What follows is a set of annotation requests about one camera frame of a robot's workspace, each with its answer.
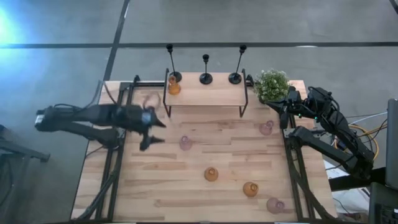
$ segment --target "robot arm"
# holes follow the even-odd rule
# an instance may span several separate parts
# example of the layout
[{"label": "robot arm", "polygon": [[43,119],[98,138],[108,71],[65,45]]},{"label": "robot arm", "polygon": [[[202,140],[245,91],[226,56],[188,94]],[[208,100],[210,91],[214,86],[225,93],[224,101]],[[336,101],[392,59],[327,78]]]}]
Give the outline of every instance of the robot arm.
[{"label": "robot arm", "polygon": [[351,154],[345,153],[319,140],[315,132],[302,126],[287,132],[289,146],[293,149],[310,146],[331,159],[339,162],[350,174],[360,179],[368,179],[373,168],[374,153],[353,133],[346,118],[340,113],[340,106],[322,88],[309,87],[308,98],[302,100],[300,92],[289,88],[288,95],[282,101],[268,102],[280,115],[280,128],[286,129],[290,114],[315,119],[323,129],[339,138]]},{"label": "robot arm", "polygon": [[140,150],[145,151],[151,144],[164,142],[148,135],[152,126],[165,125],[156,117],[154,109],[141,108],[139,105],[119,106],[115,104],[93,105],[87,108],[73,106],[49,106],[37,111],[35,127],[39,131],[66,131],[95,139],[107,148],[120,145],[122,135],[115,128],[96,129],[76,122],[90,122],[97,126],[114,126],[127,131],[134,131],[143,135]]}]

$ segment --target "wooden tabletop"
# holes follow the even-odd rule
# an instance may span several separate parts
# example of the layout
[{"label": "wooden tabletop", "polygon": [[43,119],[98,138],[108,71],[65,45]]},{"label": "wooden tabletop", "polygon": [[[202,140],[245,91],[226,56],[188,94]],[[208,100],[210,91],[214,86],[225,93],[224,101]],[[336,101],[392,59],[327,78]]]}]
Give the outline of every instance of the wooden tabletop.
[{"label": "wooden tabletop", "polygon": [[[290,83],[303,98],[306,97],[303,81]],[[116,98],[119,82],[108,82],[108,85]],[[136,88],[133,103],[141,104],[153,91],[162,96],[162,90]],[[151,145],[145,152],[139,150],[142,136],[128,134],[114,221],[297,221],[278,115],[258,101],[252,88],[248,88],[248,95],[248,108],[242,118],[239,118],[237,108],[214,106],[176,107],[172,118],[168,118],[164,108],[160,107],[157,115],[167,128],[153,128],[152,134],[164,138],[165,143]],[[109,102],[103,91],[100,103]],[[274,128],[270,136],[263,136],[259,125],[268,120],[274,122]],[[297,125],[312,128],[313,121],[297,119]],[[193,141],[188,151],[179,148],[183,135]],[[90,142],[87,152],[98,146],[97,142]],[[106,150],[102,149],[85,160],[72,218],[79,216],[98,193],[105,157]],[[326,210],[336,216],[322,155],[303,147],[303,158],[311,190]],[[210,166],[219,172],[215,182],[203,177]],[[242,188],[247,181],[259,186],[254,198],[243,194]],[[268,212],[266,203],[271,197],[285,202],[283,213],[273,215]],[[302,192],[300,198],[305,210]],[[104,213],[108,211],[108,202],[109,196],[105,200]]]},{"label": "wooden tabletop", "polygon": [[204,85],[199,82],[202,72],[182,72],[182,79],[178,83],[181,92],[177,95],[166,91],[167,106],[244,106],[246,103],[242,81],[231,84],[228,80],[230,73],[210,73],[213,81]]}]

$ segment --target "potted plant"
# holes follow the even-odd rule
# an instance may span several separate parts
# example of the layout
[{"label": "potted plant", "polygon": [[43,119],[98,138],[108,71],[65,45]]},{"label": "potted plant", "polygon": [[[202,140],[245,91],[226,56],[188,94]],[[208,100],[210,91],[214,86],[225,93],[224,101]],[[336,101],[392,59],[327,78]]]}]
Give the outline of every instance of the potted plant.
[{"label": "potted plant", "polygon": [[261,71],[261,75],[254,81],[254,92],[259,101],[265,104],[267,101],[279,100],[286,96],[289,84],[286,73],[278,70]]}]

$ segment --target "small vase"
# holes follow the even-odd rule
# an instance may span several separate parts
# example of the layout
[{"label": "small vase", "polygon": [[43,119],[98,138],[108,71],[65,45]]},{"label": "small vase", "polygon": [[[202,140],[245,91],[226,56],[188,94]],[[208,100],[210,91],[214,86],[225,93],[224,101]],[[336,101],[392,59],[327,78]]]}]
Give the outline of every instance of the small vase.
[{"label": "small vase", "polygon": [[243,185],[243,193],[248,197],[256,196],[259,191],[259,186],[253,182],[246,182]]},{"label": "small vase", "polygon": [[188,136],[182,136],[180,139],[180,149],[187,151],[192,147],[192,140]]},{"label": "small vase", "polygon": [[285,203],[277,198],[270,198],[267,201],[267,209],[272,214],[278,214],[284,211]]},{"label": "small vase", "polygon": [[259,126],[260,133],[265,136],[272,134],[273,126],[274,126],[274,122],[271,120],[267,121],[266,123],[260,124],[260,126]]},{"label": "small vase", "polygon": [[181,91],[181,86],[177,83],[177,79],[175,76],[169,77],[169,93],[171,95],[177,95]]},{"label": "small vase", "polygon": [[205,170],[205,179],[213,182],[218,178],[218,171],[214,167],[209,167]]}]

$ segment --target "gray floor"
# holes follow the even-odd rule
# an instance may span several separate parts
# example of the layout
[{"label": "gray floor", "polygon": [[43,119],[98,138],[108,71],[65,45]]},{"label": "gray floor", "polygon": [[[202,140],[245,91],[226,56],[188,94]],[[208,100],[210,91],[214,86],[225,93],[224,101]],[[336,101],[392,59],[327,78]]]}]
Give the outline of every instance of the gray floor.
[{"label": "gray floor", "polygon": [[[111,43],[122,0],[2,1],[0,44]],[[398,41],[398,15],[388,0],[132,0],[121,42],[382,42]],[[50,152],[32,161],[17,221],[68,220],[88,141],[34,129],[35,111],[55,103],[84,106],[102,80],[110,49],[0,49],[0,123],[19,143]],[[234,70],[236,48],[175,49],[181,72]],[[398,98],[398,47],[249,48],[242,67],[252,75],[275,68],[307,86],[333,92],[346,116],[385,111]],[[165,49],[119,49],[111,80],[161,80]],[[371,129],[385,117],[360,123]],[[377,140],[385,161],[385,131]]]}]

